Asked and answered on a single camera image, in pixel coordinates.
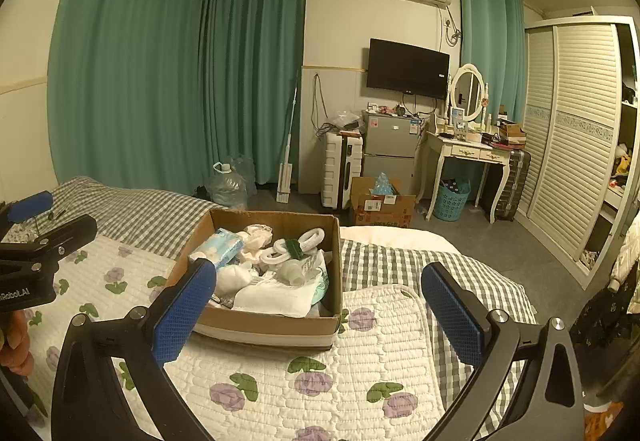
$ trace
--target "oval mirror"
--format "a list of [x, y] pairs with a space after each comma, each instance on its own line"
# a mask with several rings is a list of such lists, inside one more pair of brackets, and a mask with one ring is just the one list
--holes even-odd
[[465, 64], [458, 69], [449, 88], [451, 107], [465, 110], [465, 121], [470, 122], [482, 111], [482, 100], [487, 98], [484, 81], [478, 68]]

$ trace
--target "screw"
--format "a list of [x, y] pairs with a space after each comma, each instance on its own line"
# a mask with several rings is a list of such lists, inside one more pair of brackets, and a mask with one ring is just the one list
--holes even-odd
[[507, 313], [502, 309], [494, 309], [491, 312], [491, 318], [500, 324], [504, 324], [509, 319], [509, 315], [507, 315]]
[[146, 307], [144, 306], [136, 306], [131, 311], [129, 311], [129, 317], [133, 318], [133, 320], [143, 319], [146, 315]]
[[558, 331], [562, 331], [564, 329], [564, 322], [561, 318], [555, 317], [551, 319], [551, 327], [553, 329], [557, 329]]
[[85, 316], [83, 313], [80, 313], [80, 314], [78, 314], [78, 315], [74, 316], [74, 317], [71, 319], [71, 323], [72, 323], [72, 325], [74, 325], [74, 326], [76, 326], [76, 327], [81, 326], [81, 325], [82, 325], [82, 324], [84, 324], [85, 322], [86, 322], [86, 316]]

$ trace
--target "teal curtain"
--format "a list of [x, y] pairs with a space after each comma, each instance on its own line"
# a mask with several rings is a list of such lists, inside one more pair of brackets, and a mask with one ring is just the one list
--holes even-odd
[[489, 107], [495, 121], [504, 105], [510, 120], [524, 115], [526, 48], [522, 0], [460, 0], [461, 63], [474, 64], [489, 84]]
[[60, 182], [181, 193], [204, 182], [204, 2], [60, 0], [47, 92]]
[[[305, 0], [207, 0], [209, 163], [244, 154], [254, 160], [258, 183], [277, 181], [302, 66], [304, 19]], [[296, 157], [292, 148], [290, 162]]]

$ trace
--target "blue laundry basket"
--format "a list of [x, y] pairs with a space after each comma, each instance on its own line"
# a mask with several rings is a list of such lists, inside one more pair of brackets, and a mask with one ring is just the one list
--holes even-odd
[[440, 181], [436, 206], [433, 208], [433, 214], [438, 219], [457, 221], [460, 218], [460, 214], [462, 214], [466, 200], [469, 197], [469, 192], [471, 192], [471, 185], [465, 179], [458, 183], [458, 188], [460, 193], [452, 192]]

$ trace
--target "flat mop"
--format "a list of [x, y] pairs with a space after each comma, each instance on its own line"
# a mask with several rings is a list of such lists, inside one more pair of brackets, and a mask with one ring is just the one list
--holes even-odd
[[291, 108], [291, 120], [289, 121], [289, 135], [287, 136], [287, 147], [284, 149], [284, 161], [280, 163], [280, 174], [278, 175], [278, 203], [288, 203], [291, 192], [291, 170], [289, 163], [289, 150], [291, 148], [291, 129], [293, 128], [293, 116], [296, 112], [296, 98], [298, 98], [298, 87], [293, 93], [293, 107]]

